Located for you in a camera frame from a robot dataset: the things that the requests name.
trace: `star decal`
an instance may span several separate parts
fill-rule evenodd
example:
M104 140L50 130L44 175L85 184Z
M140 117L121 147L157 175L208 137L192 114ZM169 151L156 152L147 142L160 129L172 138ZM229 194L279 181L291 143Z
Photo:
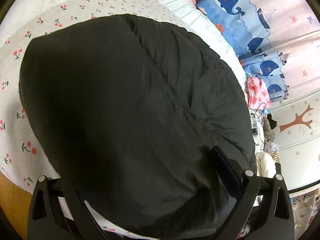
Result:
M290 18L292 20L292 23L295 23L297 21L297 18L294 15L290 16Z

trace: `white bedsheet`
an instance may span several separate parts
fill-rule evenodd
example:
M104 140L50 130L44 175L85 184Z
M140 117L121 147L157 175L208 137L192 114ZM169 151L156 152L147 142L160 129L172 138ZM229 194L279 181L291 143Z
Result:
M0 25L0 45L35 16L67 0L16 0ZM159 0L189 25L232 69L244 91L246 76L233 50L215 25L191 0Z

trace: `cherry pattern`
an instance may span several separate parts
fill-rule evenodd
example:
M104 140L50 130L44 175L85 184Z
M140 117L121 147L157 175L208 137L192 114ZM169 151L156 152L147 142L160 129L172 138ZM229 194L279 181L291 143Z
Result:
M62 27L62 24L59 22L59 19L56 19L55 22L56 22L56 23L54 24L55 26Z
M8 158L9 158L9 153L7 153L6 156L5 156L5 158L4 158L5 164L12 163L12 160L11 160L11 159L8 159Z
M29 37L29 38L31 38L31 33L30 33L30 31L27 31L27 33L26 33L26 35L24 35L26 38L27 37Z
M21 113L17 112L17 119L22 118L25 119L25 115L24 115L24 109L21 110Z
M107 227L102 227L102 228L104 228L106 231L109 231L109 232L114 232L114 231L116 231L116 230L113 229L113 228L107 228Z
M22 146L21 146L21 148L22 148L22 151L23 151L23 152L24 152L24 151L27 151L27 152L30 152L30 153L32 153L32 154L37 154L36 148L32 148L32 149L30 150L30 148L31 148L31 142L30 142L30 141L28 141L27 144L23 143Z
M23 53L22 50L26 49L28 43L32 40L31 38L35 38L39 34L49 35L53 31L59 30L59 27L62 28L62 25L63 27L67 27L77 22L83 22L85 20L95 19L100 16L109 16L109 15L122 14L122 13L129 13L133 15L142 14L143 16L146 16L146 14L148 14L148 15L153 15L153 18L159 18L159 19L161 19L161 15L162 15L164 18L166 18L164 10L162 11L158 10L156 12L156 15L154 15L155 14L154 11L152 13L151 12L147 13L147 10L150 10L151 6L154 6L154 2L152 0L149 0L149 3L148 3L149 5L143 4L144 0L142 0L142 3L139 3L140 1L139 2L138 1L139 0L89 0L89 1L88 0L87 1L72 0L70 3L68 2L68 6L60 4L56 6L54 10L52 10L55 14L52 14L52 15L49 14L49 16L46 16L47 12L45 12L44 14L41 14L41 17L38 16L35 18L35 20L32 23L33 25L29 25L27 29L23 29L22 32L20 32L19 34L19 39L23 40L21 41L21 43L17 42L13 37L9 38L6 41L6 44L9 45L6 47L10 49L8 56L9 58L11 58L13 65L14 64L16 66L20 65L19 61L17 62L13 59L19 59L19 58L22 59L23 57L23 54L21 54ZM46 31L46 32L43 33L42 31L41 33L38 33L38 30L39 29L41 30L41 28L43 31ZM9 82L9 81L6 81L4 78L9 79L9 76L8 75L3 76L2 89L4 90L4 93L7 94L12 89L12 94L13 95L16 94L17 90L14 89L16 87L14 86L16 80L10 78L10 82ZM11 130L14 131L15 126L12 125L12 122L18 122L15 120L19 120L19 119L22 122L24 122L22 123L24 126L28 126L28 122L25 122L27 119L27 116L24 109L22 109L22 107L18 108L18 111L17 109L14 109L13 111L11 111L10 118L6 118L3 121L0 120L0 130L4 131L8 128L7 132L11 132ZM23 135L22 138L34 138L33 135L27 132L27 130L21 130L20 132L26 133ZM4 155L2 157L4 162L4 163L2 162L3 173L7 174L7 171L8 171L8 173L11 175L13 182L15 182L14 180L17 180L16 184L20 184L21 186L24 187L25 190L31 192L33 189L32 186L34 186L33 179L36 180L36 178L38 178L38 175L39 175L38 173L39 171L43 170L43 164L44 163L47 164L47 160L44 161L43 159L41 159L45 155L43 155L42 152L39 153L37 151L40 149L40 145L38 145L35 139L32 139L32 142L26 141L25 139L21 141L19 140L19 137L18 137L15 143L17 144L15 152L19 152L20 151L19 149L21 147L21 150L24 153L24 156L22 157L20 152L20 158L18 158L17 155L13 155L13 151L11 151L10 153L10 150L5 150L5 148L3 148L4 150L3 151ZM39 161L37 167L35 167L35 165L31 165L31 163L36 160L35 158L37 159L37 161ZM107 225L108 226L104 227L103 230L132 235L130 231L119 229L115 225L114 226L109 224Z
M32 179L30 177L27 177L27 178L23 178L24 181L27 181L27 185L30 187L30 182L33 183Z
M14 53L13 53L13 55L16 57L15 59L18 59L18 58L20 58L19 56L20 56L20 53L22 52L22 49L19 49L18 51L15 51Z
M5 130L5 123L4 121L0 120L0 131Z
M9 86L9 81L2 82L2 90L4 90L5 87Z

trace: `bed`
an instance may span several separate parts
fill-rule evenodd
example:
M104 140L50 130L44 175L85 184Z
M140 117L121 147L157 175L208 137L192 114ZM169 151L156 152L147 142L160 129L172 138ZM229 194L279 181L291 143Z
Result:
M23 57L25 47L29 43L29 40L31 40L32 38L41 35L48 35L50 34L51 30L53 31L57 28L59 29L65 27L66 25L71 25L79 19L79 16L74 14L68 15L67 18L56 18L52 16L50 21L47 21L47 19L44 19L44 17L42 16L46 15L46 10L50 8L51 11L56 12L57 15L61 15L61 12L65 13L72 10L74 11L75 8L69 5L69 3L66 2L67 0L31 1L32 3L29 3L28 6L31 6L32 9L28 9L28 13L24 14L24 12L26 11L24 9L25 0L17 0L10 9L8 16L4 19L0 27L0 42L3 41L3 48L11 46L12 43L16 41L15 36L17 35L17 33L21 34L23 37L22 44L24 44L24 48L14 48L14 50L10 53L11 57L15 58L15 60L19 60ZM79 12L82 12L89 8L91 11L89 18L91 19L98 17L98 15L102 11L101 8L103 5L100 5L100 7L90 7L92 4L92 2L90 4L90 0L72 1L76 1L77 3L79 3L79 5L77 5L77 9L80 10ZM197 35L199 35L210 46L210 48L216 51L220 55L221 59L223 59L230 66L241 86L245 97L245 72L241 64L239 63L239 60L233 48L226 42L218 28L201 11L197 10L190 0L159 0L159 2L164 7L172 11L177 18L182 19L185 25L180 23L181 26L189 28L189 31L195 32ZM35 23L33 23L33 25L28 25L27 22L32 19L35 21ZM39 26L39 28L34 29L34 27L32 27L34 26L34 24ZM8 35L5 35L4 33L10 33L10 35L12 34L12 38L7 37ZM8 81L3 81L4 91L11 89L10 86L12 86L12 81L10 80L12 76L7 77L6 79L8 79ZM50 178L55 178L59 175L48 162L48 159L44 155L41 146L33 135L30 126L23 123L23 121L27 119L27 116L25 115L24 109L20 104L18 92L19 89L17 87L14 87L13 90L16 90L17 92L15 94L11 92L9 95L7 95L8 97L2 97L3 102L11 102L10 106L2 107L1 109L0 116L2 119L2 130L3 132L10 131L11 133L14 133L16 140L14 143L14 147L8 147L4 149L4 160L7 161L4 161L4 163L2 163L2 173L6 177L8 177L14 184L32 193L34 188L34 180L36 180L38 176L46 174ZM1 140L2 145L8 144L8 141L11 140L11 137L2 136ZM18 160L17 155L14 154L15 152L29 155L20 155L20 159ZM37 161L30 161L30 157L34 156L37 156ZM66 205L64 205L63 203L63 199L61 199L61 205L66 217L72 218L68 213ZM141 238L141 236L139 235L134 235L112 224L111 222L100 216L97 212L95 212L94 209L90 209L90 211L94 215L97 222L105 230L118 232L122 235L130 237Z

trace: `cable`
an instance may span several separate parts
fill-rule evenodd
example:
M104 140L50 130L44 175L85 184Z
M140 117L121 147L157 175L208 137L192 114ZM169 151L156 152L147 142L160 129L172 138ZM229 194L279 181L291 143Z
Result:
M264 106L264 108L262 109L262 110L260 110L259 108L260 108L260 106L262 105L262 104L265 104L265 106ZM262 102L259 106L258 106L258 108L257 109L252 109L252 108L250 108L249 107L249 109L251 109L251 110L253 110L253 111L255 111L254 112L254 116L256 117L256 113L258 112L258 111L261 111L261 113L260 113L260 116L259 117L256 117L256 118L260 118L261 116L262 116L262 113L263 113L263 111L266 109L266 107L267 107L267 103L265 103L265 102Z
M260 133L259 133L259 139L260 139L260 141L264 144L264 141L265 141L265 140L263 140L263 141L261 140Z

